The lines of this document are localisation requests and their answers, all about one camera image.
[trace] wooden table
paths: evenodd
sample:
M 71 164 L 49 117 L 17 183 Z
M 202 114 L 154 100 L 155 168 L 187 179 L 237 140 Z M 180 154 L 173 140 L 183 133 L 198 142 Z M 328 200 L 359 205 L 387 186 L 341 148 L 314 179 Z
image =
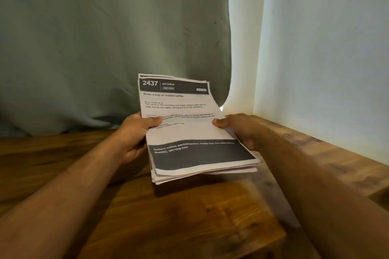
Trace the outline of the wooden table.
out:
M 388 207 L 389 166 L 272 122 L 259 121 L 282 134 L 340 180 Z M 0 215 L 112 132 L 0 141 Z M 153 186 L 146 155 L 117 172 L 66 255 L 67 258 L 242 256 L 318 257 L 266 164 L 249 175 L 195 175 Z

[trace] hand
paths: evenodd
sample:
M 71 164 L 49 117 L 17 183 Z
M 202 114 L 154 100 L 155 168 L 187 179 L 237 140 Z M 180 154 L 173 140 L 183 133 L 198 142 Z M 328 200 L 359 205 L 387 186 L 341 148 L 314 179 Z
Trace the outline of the hand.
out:
M 227 115 L 225 119 L 214 119 L 212 123 L 219 128 L 230 126 L 245 147 L 257 151 L 260 124 L 253 117 L 246 114 Z
M 112 138 L 123 145 L 124 160 L 128 163 L 138 157 L 146 149 L 145 135 L 149 128 L 158 126 L 162 123 L 162 117 L 142 118 L 140 112 L 128 116 L 112 134 Z

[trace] paper stack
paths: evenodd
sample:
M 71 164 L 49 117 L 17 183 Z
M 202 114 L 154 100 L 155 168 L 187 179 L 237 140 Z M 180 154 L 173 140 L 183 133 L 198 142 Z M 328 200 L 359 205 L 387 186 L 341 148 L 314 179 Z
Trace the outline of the paper stack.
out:
M 225 118 L 209 82 L 139 74 L 142 117 L 162 116 L 146 134 L 151 177 L 155 184 L 199 173 L 255 172 L 261 161 L 230 129 L 212 124 Z

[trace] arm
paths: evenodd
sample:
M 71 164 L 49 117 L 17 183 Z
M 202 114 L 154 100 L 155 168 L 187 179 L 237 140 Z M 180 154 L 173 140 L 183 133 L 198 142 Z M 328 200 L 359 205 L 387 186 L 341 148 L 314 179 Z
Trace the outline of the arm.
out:
M 110 178 L 135 159 L 158 118 L 129 116 L 122 126 L 65 172 L 0 218 L 4 259 L 61 258 Z
M 322 258 L 389 258 L 389 213 L 320 168 L 255 116 L 214 120 L 259 151 Z

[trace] green curtain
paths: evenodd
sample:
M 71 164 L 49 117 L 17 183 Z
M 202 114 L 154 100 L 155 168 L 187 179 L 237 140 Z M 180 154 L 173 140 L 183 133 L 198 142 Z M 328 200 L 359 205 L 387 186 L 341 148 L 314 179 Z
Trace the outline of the green curtain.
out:
M 138 73 L 231 77 L 228 0 L 0 0 L 0 137 L 112 128 Z

